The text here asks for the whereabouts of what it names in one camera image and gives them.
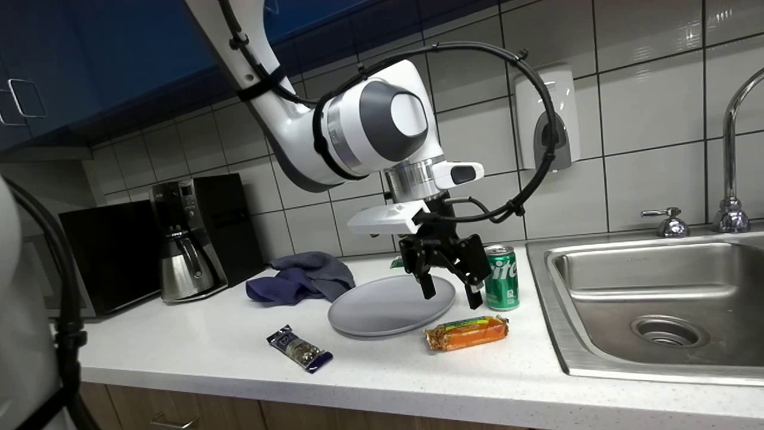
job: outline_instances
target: white countertop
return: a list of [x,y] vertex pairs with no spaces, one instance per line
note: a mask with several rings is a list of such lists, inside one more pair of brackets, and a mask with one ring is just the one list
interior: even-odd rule
[[[85,379],[529,428],[764,428],[763,388],[566,376],[553,349],[526,250],[517,253],[520,308],[506,314],[512,334],[498,343],[429,354],[423,330],[352,340],[332,330],[328,300],[263,308],[240,284],[209,300],[165,306],[155,299],[88,324]],[[358,284],[401,272],[390,271],[390,257],[350,266]],[[457,306],[440,322],[491,314],[469,308],[455,274],[435,274],[452,279],[460,291]],[[265,342],[284,324],[332,351],[335,360],[315,376],[301,371]]]

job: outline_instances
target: coffee maker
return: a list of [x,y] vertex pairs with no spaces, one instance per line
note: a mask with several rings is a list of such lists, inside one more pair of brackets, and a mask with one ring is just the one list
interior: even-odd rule
[[240,175],[158,185],[154,202],[165,303],[214,297],[265,268]]

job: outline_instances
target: lower cabinet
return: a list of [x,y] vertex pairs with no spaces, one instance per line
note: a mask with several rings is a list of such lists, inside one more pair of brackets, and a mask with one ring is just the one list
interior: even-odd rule
[[457,421],[85,385],[103,430],[499,430]]

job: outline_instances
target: green can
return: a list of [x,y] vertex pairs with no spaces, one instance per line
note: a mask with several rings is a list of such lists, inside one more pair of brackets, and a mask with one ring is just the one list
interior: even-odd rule
[[486,247],[488,262],[493,274],[486,278],[486,306],[493,310],[519,308],[519,272],[517,253],[503,243]]

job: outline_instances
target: sink faucet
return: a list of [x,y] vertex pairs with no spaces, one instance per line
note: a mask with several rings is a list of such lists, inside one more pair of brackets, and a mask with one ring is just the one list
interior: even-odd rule
[[691,226],[679,218],[680,212],[680,208],[642,210],[642,218],[666,218],[659,224],[659,236],[691,236]]
[[764,69],[756,72],[733,95],[723,115],[723,199],[720,202],[716,226],[720,231],[747,231],[747,214],[737,194],[737,120],[739,107],[747,94],[764,78]]

